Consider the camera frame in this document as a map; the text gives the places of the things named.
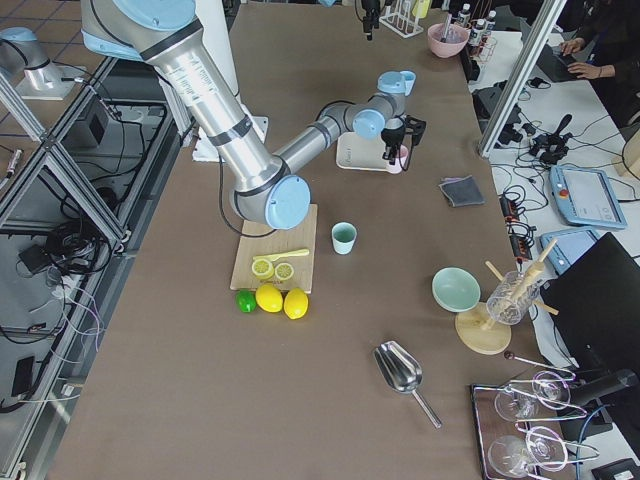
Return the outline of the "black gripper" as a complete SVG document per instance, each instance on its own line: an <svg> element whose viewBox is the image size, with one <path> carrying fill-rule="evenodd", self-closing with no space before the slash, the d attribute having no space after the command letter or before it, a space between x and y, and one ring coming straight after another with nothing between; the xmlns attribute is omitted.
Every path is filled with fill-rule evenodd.
<svg viewBox="0 0 640 480"><path fill-rule="evenodd" d="M391 119L391 127L382 130L381 138L385 143L385 152L383 158L389 160L392 154L392 147L402 143L405 136L411 137L411 145L418 146L426 131L426 122L415 118L411 115L397 116ZM400 146L396 156L396 163L403 165L404 162L404 146Z"/></svg>

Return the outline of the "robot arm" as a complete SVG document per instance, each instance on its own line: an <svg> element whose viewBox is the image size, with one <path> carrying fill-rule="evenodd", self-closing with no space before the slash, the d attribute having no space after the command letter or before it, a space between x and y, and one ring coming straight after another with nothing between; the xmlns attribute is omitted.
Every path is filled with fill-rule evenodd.
<svg viewBox="0 0 640 480"><path fill-rule="evenodd" d="M10 27L1 31L1 76L9 82L20 74L16 91L25 100L63 100L72 90L74 75L55 65L33 31Z"/></svg>
<svg viewBox="0 0 640 480"><path fill-rule="evenodd" d="M236 177L231 193L245 220L289 230L307 216L311 194L297 171L346 132L387 138L406 119L411 71L389 71L364 104L332 102L317 120L280 150L269 152L203 43L192 1L84 1L85 46L105 56L155 67L203 128Z"/></svg>

